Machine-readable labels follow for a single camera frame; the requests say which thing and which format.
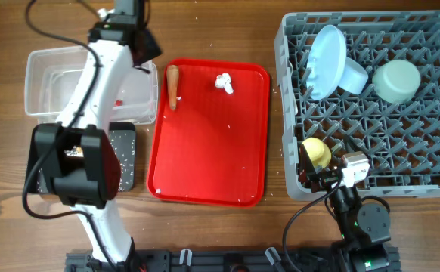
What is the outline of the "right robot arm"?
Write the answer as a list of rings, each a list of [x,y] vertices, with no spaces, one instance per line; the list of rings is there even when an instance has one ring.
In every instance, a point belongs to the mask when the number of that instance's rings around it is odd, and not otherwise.
[[[309,271],[400,271],[398,249],[391,247],[390,208],[377,196],[361,197],[355,186],[369,174],[367,155],[357,150],[342,157],[342,165],[329,172],[315,170],[304,146],[300,181],[323,190],[342,235],[327,248],[301,249],[296,260]]]

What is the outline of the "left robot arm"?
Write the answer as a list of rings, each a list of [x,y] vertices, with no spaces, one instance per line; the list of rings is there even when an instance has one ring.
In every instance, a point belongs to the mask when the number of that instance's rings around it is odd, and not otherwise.
[[[41,36],[84,48],[87,60],[70,102],[53,123],[37,125],[32,132],[22,205],[38,219],[28,196],[43,177],[47,191],[77,215],[93,245],[83,262],[93,271],[140,271],[144,265],[133,238],[125,230],[115,197],[121,165],[109,141],[110,117],[122,82],[132,70],[161,55],[148,29],[149,1],[117,1],[112,13],[99,19],[80,42],[45,32],[30,19],[34,3],[25,10],[27,26]]]

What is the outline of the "light blue plate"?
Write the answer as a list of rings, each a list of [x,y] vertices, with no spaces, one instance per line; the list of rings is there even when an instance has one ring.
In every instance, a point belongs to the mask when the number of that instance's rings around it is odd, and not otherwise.
[[[345,69],[346,49],[345,36],[334,25],[323,27],[316,35],[306,64],[311,99],[322,100],[336,90]]]

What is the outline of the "orange carrot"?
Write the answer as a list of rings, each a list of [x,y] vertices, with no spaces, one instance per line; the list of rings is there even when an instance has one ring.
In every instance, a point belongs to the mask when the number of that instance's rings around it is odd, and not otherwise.
[[[176,65],[169,65],[166,68],[167,91],[169,96],[169,107],[172,111],[177,107],[177,92],[179,81],[179,68]]]

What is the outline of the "white tissue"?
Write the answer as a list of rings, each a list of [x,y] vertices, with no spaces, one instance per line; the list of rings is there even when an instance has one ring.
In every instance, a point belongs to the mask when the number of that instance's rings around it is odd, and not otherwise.
[[[228,73],[222,73],[215,79],[215,87],[224,89],[227,94],[233,94],[234,89],[231,85],[231,77]]]

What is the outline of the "pale green bowl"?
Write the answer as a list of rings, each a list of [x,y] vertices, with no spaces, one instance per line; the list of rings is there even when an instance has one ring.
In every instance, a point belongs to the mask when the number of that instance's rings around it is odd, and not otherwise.
[[[402,104],[411,100],[421,84],[421,75],[407,60],[392,60],[375,71],[374,91],[385,102]]]

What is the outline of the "yellow plastic cup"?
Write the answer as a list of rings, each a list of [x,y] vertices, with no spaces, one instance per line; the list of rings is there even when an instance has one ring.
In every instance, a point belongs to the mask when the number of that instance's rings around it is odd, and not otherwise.
[[[332,154],[330,148],[318,138],[306,138],[302,142],[308,157],[315,168],[326,168],[330,164]]]

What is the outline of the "light blue bowl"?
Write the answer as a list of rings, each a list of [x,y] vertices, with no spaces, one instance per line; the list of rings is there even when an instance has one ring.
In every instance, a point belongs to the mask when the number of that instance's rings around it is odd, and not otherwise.
[[[347,57],[338,86],[351,94],[359,95],[368,80],[367,71],[362,65]]]

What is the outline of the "white plastic spoon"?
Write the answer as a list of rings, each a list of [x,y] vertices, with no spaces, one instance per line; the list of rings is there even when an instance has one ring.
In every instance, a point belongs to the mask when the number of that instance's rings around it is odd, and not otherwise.
[[[287,60],[287,71],[289,72],[289,77],[290,77],[290,83],[291,83],[291,88],[290,88],[290,96],[291,96],[291,100],[293,102],[293,107],[294,107],[294,115],[296,116],[299,112],[299,108],[297,106],[296,103],[296,96],[295,96],[295,92],[293,90],[293,84],[292,84],[292,75],[293,75],[293,65],[290,62],[290,60]]]

